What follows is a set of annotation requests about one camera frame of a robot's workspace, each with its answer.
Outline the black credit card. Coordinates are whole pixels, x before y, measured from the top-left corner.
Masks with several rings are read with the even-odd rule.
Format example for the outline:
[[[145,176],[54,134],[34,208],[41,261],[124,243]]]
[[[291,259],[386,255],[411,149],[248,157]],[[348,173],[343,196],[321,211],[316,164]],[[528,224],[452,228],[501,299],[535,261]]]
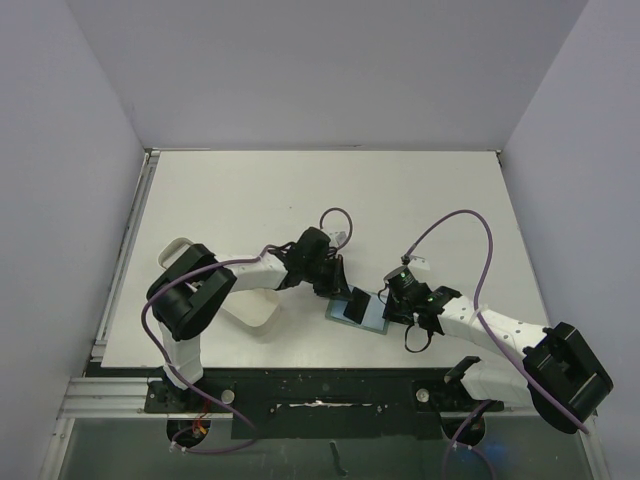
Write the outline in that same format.
[[[351,291],[351,297],[348,300],[343,315],[346,319],[361,325],[368,305],[371,300],[371,295],[357,287],[354,287]]]

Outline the blue credit card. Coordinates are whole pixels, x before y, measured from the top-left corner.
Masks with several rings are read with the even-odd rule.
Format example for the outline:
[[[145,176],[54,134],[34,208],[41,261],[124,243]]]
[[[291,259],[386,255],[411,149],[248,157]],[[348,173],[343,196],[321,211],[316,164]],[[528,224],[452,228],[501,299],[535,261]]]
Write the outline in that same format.
[[[328,315],[331,318],[346,321],[347,317],[344,315],[345,309],[348,305],[347,301],[343,300],[335,300],[331,301],[329,304]]]

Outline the green card holder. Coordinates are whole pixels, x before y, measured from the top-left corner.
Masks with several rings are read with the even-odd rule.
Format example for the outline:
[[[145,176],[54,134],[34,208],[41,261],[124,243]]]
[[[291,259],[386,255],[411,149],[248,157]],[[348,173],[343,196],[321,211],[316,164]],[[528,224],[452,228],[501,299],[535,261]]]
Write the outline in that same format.
[[[388,321],[383,318],[383,311],[385,307],[384,301],[386,300],[386,296],[378,296],[377,294],[371,292],[368,293],[371,295],[371,300],[361,325],[358,325],[348,319],[346,321],[341,321],[331,318],[328,315],[329,304],[331,301],[335,300],[329,301],[328,307],[325,312],[325,318],[354,328],[359,328],[376,334],[385,335],[388,329]]]

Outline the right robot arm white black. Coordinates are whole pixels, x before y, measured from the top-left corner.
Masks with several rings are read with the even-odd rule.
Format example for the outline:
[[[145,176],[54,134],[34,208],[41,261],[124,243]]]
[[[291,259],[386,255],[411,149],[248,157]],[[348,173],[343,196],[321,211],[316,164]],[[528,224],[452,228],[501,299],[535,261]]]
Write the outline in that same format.
[[[515,320],[452,288],[432,290],[406,266],[388,273],[384,283],[385,319],[468,341],[511,364],[505,370],[461,362],[445,384],[446,399],[456,408],[478,400],[532,407],[555,429],[573,434],[613,389],[606,369],[570,324],[544,327]]]

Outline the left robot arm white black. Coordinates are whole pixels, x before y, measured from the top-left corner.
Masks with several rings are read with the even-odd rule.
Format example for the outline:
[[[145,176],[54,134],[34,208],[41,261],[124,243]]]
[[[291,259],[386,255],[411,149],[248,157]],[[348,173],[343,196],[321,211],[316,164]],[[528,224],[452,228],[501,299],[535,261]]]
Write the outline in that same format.
[[[348,240],[345,232],[328,233],[309,227],[298,240],[267,245],[255,257],[222,260],[206,246],[188,242],[149,287],[142,312],[151,312],[160,325],[162,338],[152,341],[165,360],[168,399],[183,411],[193,410],[202,402],[200,335],[228,296],[282,291],[305,282],[321,298],[350,299],[340,254]]]

